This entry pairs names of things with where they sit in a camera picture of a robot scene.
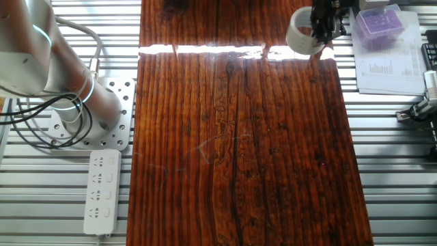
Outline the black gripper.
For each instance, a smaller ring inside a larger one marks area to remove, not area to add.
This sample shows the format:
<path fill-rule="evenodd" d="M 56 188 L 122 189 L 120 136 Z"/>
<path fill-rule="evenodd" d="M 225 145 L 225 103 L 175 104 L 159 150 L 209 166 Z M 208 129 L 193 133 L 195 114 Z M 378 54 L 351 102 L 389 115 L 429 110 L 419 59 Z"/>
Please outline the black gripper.
<path fill-rule="evenodd" d="M 328 18 L 325 35 L 326 42 L 331 42 L 335 38 L 346 34 L 346 29 L 342 23 L 342 17 L 332 17 L 340 7 L 340 0 L 313 0 L 311 17 L 312 38 L 317 41 L 322 41 L 322 38 L 324 37 L 324 23 L 320 19 L 323 18 Z"/>

